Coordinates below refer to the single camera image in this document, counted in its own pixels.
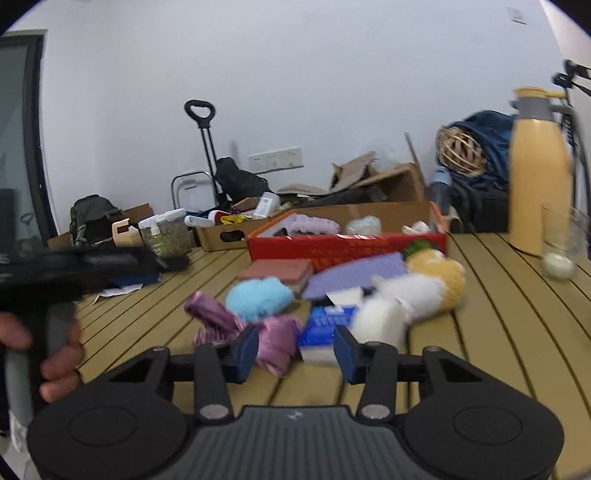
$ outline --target metal screw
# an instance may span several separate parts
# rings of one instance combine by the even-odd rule
[[[390,415],[390,409],[386,405],[370,403],[361,409],[361,415],[370,420],[381,420]]]
[[[211,403],[209,405],[205,405],[199,410],[199,414],[208,420],[221,420],[222,418],[228,416],[230,410],[224,405],[220,405],[219,403]]]

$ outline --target black door frame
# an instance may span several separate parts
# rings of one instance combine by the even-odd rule
[[[51,212],[47,192],[43,152],[39,133],[39,105],[41,58],[43,56],[43,35],[9,35],[0,37],[2,47],[27,47],[25,62],[24,90],[22,98],[22,131],[25,142],[25,161],[29,178],[29,189],[33,200],[35,218],[41,240],[47,246],[50,238],[57,236],[56,224]]]

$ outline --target black backpack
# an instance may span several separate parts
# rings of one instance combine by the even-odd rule
[[[76,200],[70,209],[70,239],[76,247],[92,247],[113,236],[111,224],[125,214],[106,198],[90,195]]]
[[[240,170],[233,158],[223,157],[216,160],[215,180],[222,186],[222,191],[232,200],[240,202],[248,197],[262,197],[270,192],[265,179],[246,170]]]
[[[486,190],[479,190],[454,177],[452,205],[463,223],[464,232],[509,231],[509,193],[491,183],[487,184]],[[452,224],[451,232],[460,233],[460,229]]]

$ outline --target purple cloth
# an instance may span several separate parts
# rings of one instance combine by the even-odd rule
[[[205,325],[193,337],[195,345],[216,340],[231,342],[248,325],[220,304],[200,291],[195,292],[185,302],[185,312],[198,317]],[[259,331],[259,351],[256,362],[272,374],[283,377],[290,366],[291,358],[296,354],[297,339],[303,330],[300,319],[281,315],[267,317],[252,323]]]
[[[399,252],[361,258],[312,275],[301,297],[305,300],[322,299],[330,291],[371,288],[374,286],[372,277],[392,278],[404,274],[406,268]]]
[[[338,223],[328,218],[295,215],[294,221],[287,226],[287,235],[294,236],[302,233],[312,235],[337,235],[340,232]]]

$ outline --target wooden table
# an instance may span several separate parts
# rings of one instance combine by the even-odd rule
[[[555,479],[591,470],[591,262],[581,260],[573,281],[545,278],[540,260],[514,251],[496,234],[455,235],[448,254],[466,269],[466,296],[451,313],[414,326],[402,349],[420,354],[439,345],[552,409],[566,435]],[[183,312],[195,290],[223,300],[236,273],[250,262],[244,250],[194,251],[191,266],[130,295],[79,303],[87,358],[86,380],[154,345],[173,353],[192,350],[197,328]],[[307,317],[309,304],[293,312]],[[362,387],[343,383],[336,367],[304,363],[277,380],[255,368],[244,385],[230,385],[236,412],[247,404],[347,404],[355,409]],[[414,384],[399,384],[402,413],[418,401]],[[177,384],[175,403],[192,410],[190,384]]]

